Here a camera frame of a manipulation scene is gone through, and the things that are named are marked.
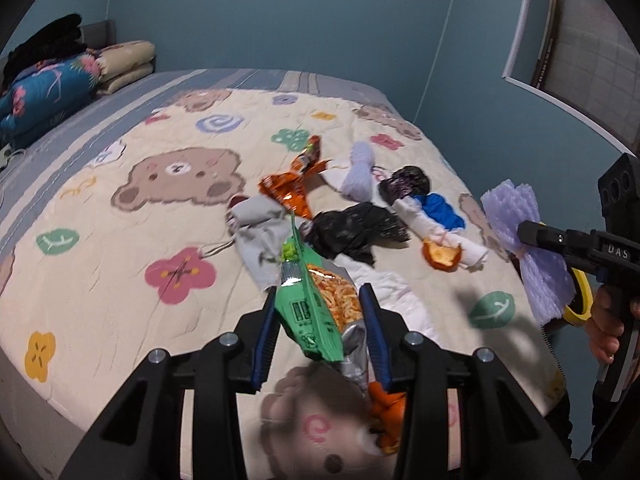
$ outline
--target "metal screw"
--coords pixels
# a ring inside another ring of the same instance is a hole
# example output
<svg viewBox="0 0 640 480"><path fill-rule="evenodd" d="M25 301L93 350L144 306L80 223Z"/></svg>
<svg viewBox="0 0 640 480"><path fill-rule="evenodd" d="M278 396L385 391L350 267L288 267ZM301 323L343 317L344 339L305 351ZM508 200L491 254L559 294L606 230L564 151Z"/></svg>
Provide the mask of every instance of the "metal screw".
<svg viewBox="0 0 640 480"><path fill-rule="evenodd" d="M166 352L161 348L154 348L151 352L149 352L148 359L155 365L164 361L166 357Z"/></svg>
<svg viewBox="0 0 640 480"><path fill-rule="evenodd" d="M419 332L407 332L404 336L404 340L411 346L416 346L424 341L424 337Z"/></svg>
<svg viewBox="0 0 640 480"><path fill-rule="evenodd" d="M490 348L479 348L476 351L476 356L478 356L478 359L480 359L483 363L490 363L494 360L495 354L494 351Z"/></svg>
<svg viewBox="0 0 640 480"><path fill-rule="evenodd" d="M233 346L239 341L238 335L234 332L225 332L220 336L220 344L222 346Z"/></svg>

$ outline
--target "orange plastic wrapper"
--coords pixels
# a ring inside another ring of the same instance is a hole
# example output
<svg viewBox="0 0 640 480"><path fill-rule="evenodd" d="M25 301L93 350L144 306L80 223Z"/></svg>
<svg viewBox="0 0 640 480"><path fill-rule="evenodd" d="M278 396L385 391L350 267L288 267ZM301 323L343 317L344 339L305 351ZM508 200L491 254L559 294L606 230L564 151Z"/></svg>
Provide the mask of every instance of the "orange plastic wrapper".
<svg viewBox="0 0 640 480"><path fill-rule="evenodd" d="M326 161L320 160L320 154L320 137L311 136L302 153L293 159L289 171L264 177L258 189L297 216L311 220L313 215L306 202L305 179L326 169Z"/></svg>

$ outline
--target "orange plush toy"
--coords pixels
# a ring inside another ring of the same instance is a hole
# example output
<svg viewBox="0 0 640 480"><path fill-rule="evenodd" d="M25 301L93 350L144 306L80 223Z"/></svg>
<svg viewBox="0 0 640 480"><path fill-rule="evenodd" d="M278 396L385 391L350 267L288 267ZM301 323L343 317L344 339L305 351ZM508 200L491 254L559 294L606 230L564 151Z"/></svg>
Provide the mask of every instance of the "orange plush toy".
<svg viewBox="0 0 640 480"><path fill-rule="evenodd" d="M378 382L369 383L371 416L375 419L375 429L380 430L376 441L386 454L398 452L402 435L402 420L406 405L405 394L388 394Z"/></svg>

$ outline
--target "camera lens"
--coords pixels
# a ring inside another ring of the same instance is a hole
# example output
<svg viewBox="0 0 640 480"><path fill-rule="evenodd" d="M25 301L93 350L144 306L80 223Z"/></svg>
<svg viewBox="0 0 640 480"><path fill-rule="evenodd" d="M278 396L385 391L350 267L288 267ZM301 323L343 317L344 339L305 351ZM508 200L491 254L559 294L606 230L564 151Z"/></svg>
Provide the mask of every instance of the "camera lens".
<svg viewBox="0 0 640 480"><path fill-rule="evenodd" d="M631 189L631 176L628 172L622 174L622 191L629 191Z"/></svg>
<svg viewBox="0 0 640 480"><path fill-rule="evenodd" d="M613 202L617 202L620 198L620 183L616 178L614 178L611 183L611 198L613 199Z"/></svg>

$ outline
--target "bed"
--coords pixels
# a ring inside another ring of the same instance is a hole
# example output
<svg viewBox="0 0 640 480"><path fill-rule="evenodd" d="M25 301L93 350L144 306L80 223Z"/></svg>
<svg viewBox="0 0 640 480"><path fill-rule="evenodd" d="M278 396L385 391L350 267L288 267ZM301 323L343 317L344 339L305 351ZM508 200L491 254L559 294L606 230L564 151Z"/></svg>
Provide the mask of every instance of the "bed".
<svg viewBox="0 0 640 480"><path fill-rule="evenodd" d="M322 137L323 158L348 157L355 140L368 140L377 166L420 166L466 219L464 236L492 247L481 269L442 272L412 236L403 248L374 247L375 268L354 267L356 283L379 279L383 306L419 304L423 330L444 348L493 348L543 414L558 403L558 365L477 203L419 130L376 120L381 108L396 114L378 90L314 73L156 73L91 104L12 161L0 208L0 415L44 478L57 478L151 349L200 348L262 306L264 293L232 248L197 259L198 279L170 298L159 293L161 269L150 274L224 239L231 197L257 194L259 179L285 170L310 134ZM176 176L187 178L178 186ZM322 185L308 202L314 213L353 205ZM193 397L185 402L181 470L190 478ZM382 456L366 431L362 398L310 365L283 333L263 390L238 404L251 479L384 478L393 467L395 456ZM453 397L449 419L453 468ZM327 466L331 457L335 469L336 456L338 471Z"/></svg>

